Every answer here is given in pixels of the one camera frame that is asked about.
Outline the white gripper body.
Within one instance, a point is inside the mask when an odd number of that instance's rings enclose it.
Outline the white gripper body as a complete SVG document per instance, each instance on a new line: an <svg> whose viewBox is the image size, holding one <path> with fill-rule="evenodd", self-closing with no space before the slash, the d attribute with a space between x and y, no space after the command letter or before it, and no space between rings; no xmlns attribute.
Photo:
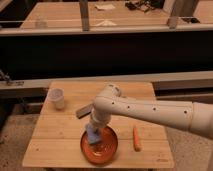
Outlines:
<svg viewBox="0 0 213 171"><path fill-rule="evenodd" d="M93 110L90 114L89 124L93 130L97 130L99 128L104 128L111 120L111 115L100 112L98 110Z"/></svg>

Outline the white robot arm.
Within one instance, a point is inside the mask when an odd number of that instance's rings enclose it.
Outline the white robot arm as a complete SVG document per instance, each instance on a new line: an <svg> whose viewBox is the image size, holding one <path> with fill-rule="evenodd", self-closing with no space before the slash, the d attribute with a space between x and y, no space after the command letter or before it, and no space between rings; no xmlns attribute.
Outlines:
<svg viewBox="0 0 213 171"><path fill-rule="evenodd" d="M93 100L92 128L105 127L112 115L139 119L213 140L213 105L210 104L123 98L121 90L109 84Z"/></svg>

